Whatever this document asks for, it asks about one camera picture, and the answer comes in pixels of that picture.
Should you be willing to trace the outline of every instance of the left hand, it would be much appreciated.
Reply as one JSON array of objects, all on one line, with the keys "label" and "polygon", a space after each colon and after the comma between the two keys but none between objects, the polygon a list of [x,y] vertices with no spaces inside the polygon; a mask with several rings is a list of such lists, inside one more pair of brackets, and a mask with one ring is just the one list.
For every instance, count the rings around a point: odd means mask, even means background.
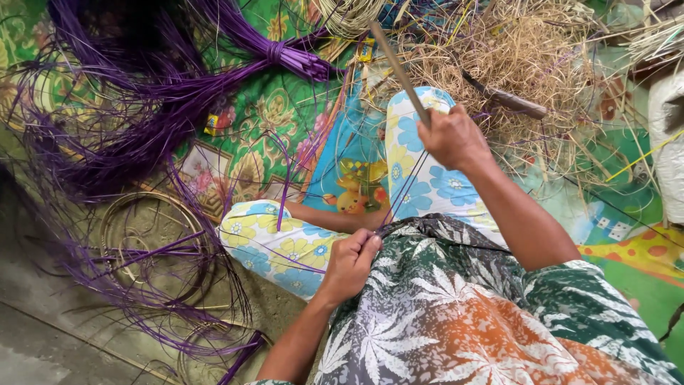
[{"label": "left hand", "polygon": [[373,258],[381,248],[382,239],[368,229],[359,229],[349,238],[334,241],[328,270],[315,297],[337,307],[357,295],[365,285]]}]

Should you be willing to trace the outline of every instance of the tool handle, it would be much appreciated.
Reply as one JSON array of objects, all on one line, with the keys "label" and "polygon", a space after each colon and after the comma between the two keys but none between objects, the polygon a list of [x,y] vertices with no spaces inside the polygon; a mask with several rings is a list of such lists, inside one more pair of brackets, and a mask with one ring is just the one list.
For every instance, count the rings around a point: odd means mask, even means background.
[{"label": "tool handle", "polygon": [[378,41],[380,48],[387,57],[389,65],[392,66],[394,74],[397,76],[397,79],[399,79],[399,83],[402,84],[402,87],[404,87],[404,91],[406,91],[409,100],[411,100],[413,108],[416,109],[418,117],[421,119],[421,122],[423,122],[423,124],[429,129],[431,127],[430,115],[427,111],[425,111],[425,108],[423,108],[421,100],[418,99],[416,91],[413,90],[413,84],[411,84],[411,81],[408,79],[408,76],[406,76],[404,68],[402,68],[402,64],[399,63],[399,59],[394,54],[394,50],[392,49],[392,47],[389,46],[389,43],[387,42],[387,37],[385,36],[384,32],[382,31],[382,28],[380,27],[380,23],[378,23],[377,21],[369,21],[368,24],[370,25],[371,32],[373,32],[373,35],[376,37],[376,40]]},{"label": "tool handle", "polygon": [[508,92],[504,92],[502,90],[492,90],[489,88],[486,90],[486,92],[490,94],[488,95],[489,97],[498,101],[501,105],[504,105],[513,111],[522,112],[533,119],[542,120],[548,113],[545,107]]}]

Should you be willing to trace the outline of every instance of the hand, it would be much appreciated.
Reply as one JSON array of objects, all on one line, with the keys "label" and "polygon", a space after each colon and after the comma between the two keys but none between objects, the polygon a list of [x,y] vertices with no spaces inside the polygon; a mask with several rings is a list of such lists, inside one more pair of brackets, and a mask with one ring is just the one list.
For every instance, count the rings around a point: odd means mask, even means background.
[{"label": "hand", "polygon": [[448,115],[428,109],[432,128],[417,122],[418,137],[425,150],[449,170],[466,172],[480,162],[494,162],[487,141],[463,105],[451,108]]},{"label": "hand", "polygon": [[373,258],[381,248],[382,239],[368,229],[334,241],[328,270],[314,297],[337,307],[357,295],[366,284]]}]

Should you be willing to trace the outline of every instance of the bundle of purple rattan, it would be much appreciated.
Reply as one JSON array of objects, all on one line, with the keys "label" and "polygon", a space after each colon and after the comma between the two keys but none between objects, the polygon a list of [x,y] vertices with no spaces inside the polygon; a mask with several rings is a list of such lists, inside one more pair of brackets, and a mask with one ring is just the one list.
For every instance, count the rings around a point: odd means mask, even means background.
[{"label": "bundle of purple rattan", "polygon": [[[242,349],[238,361],[243,362],[262,343],[258,332],[238,347],[217,351],[194,346],[184,336],[150,326],[149,318],[137,311],[139,306],[173,313],[194,325],[223,321],[191,304],[164,297],[158,290],[124,288],[111,275],[163,253],[192,256],[198,266],[221,260],[235,287],[231,303],[249,319],[248,303],[227,254],[213,225],[201,214],[194,193],[173,168],[172,154],[203,126],[207,108],[216,98],[237,92],[244,80],[261,71],[279,66],[312,82],[327,81],[337,69],[309,52],[327,32],[318,28],[301,38],[274,42],[260,35],[232,0],[143,3],[50,0],[48,11],[55,29],[49,42],[35,60],[10,69],[17,79],[17,96],[8,120],[23,122],[24,130],[16,135],[30,157],[26,173],[35,179],[47,207],[44,219],[62,229],[59,235],[69,257],[60,263],[76,281],[106,295],[130,322],[165,345],[191,357]],[[148,13],[143,18],[140,8]],[[211,68],[194,40],[198,29],[215,34],[217,49],[239,51],[248,60],[229,68]],[[61,77],[71,87],[61,103],[45,106],[40,101],[52,93],[46,89],[49,76]],[[97,103],[83,102],[84,93],[95,95]],[[112,201],[155,171],[166,173],[164,183],[174,185],[182,203],[199,218],[201,230],[182,241],[201,236],[205,243],[192,248],[176,242],[152,251],[118,249],[128,260],[116,268],[103,267],[108,266],[103,261],[114,257],[93,255],[102,245],[91,243],[90,226],[77,229],[72,213],[80,206],[71,203],[87,207]],[[222,383],[234,373],[228,371]]]}]

